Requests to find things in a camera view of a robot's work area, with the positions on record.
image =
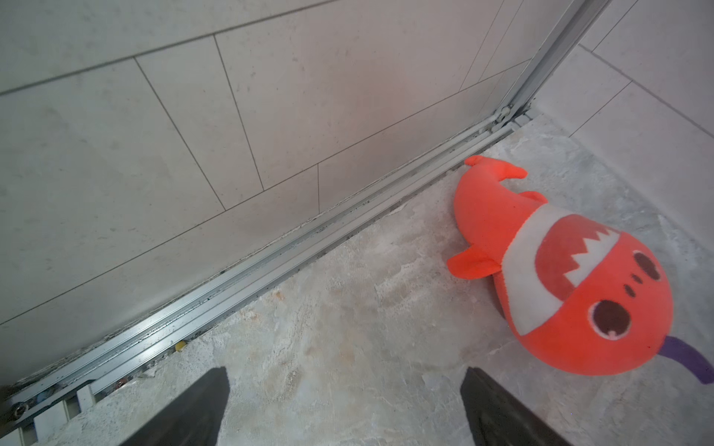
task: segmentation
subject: plush toy body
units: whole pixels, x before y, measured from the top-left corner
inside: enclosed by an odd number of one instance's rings
[[[482,156],[466,164],[454,212],[471,247],[448,268],[465,279],[494,275],[506,319],[531,353],[581,375],[625,372],[662,353],[714,381],[696,350],[668,336],[672,294],[646,246],[537,192],[500,184],[525,178],[522,168]]]

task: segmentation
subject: shark toy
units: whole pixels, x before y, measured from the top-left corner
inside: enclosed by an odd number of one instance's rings
[[[471,247],[448,260],[464,279],[493,275],[508,324],[543,362],[580,375],[614,375],[655,355],[705,384],[714,368],[669,336],[673,300],[662,265],[628,233],[501,185],[528,172],[483,156],[456,189],[454,212]]]

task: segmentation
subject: sliding door track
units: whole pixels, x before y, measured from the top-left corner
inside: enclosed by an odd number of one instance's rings
[[[225,270],[166,307],[102,342],[17,392],[4,426],[9,432],[84,386],[93,395],[163,355],[181,340],[203,333],[227,315],[320,258],[360,229],[438,180],[465,158],[486,150],[513,132],[508,124],[492,132],[493,115],[452,137],[263,250]],[[45,399],[38,402],[42,394]]]

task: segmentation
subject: white teeth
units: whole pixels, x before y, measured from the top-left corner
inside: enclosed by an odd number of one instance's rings
[[[605,230],[604,233],[597,232],[597,237],[599,238],[595,240],[584,238],[583,241],[585,241],[587,251],[582,254],[573,254],[573,260],[578,264],[578,267],[565,273],[565,277],[574,287],[580,285],[593,272],[595,267],[600,265],[600,262],[618,242],[620,233]]]

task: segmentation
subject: plush toy tail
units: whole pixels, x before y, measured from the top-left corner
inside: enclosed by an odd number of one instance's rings
[[[701,353],[683,340],[674,336],[667,336],[658,354],[674,359],[687,367],[702,384],[714,382],[714,367]]]
[[[522,179],[528,176],[528,172],[524,168],[516,167],[507,161],[486,158],[481,155],[469,156],[464,163],[467,166],[478,165],[481,168],[485,168],[496,177],[497,181],[503,181],[507,178]]]

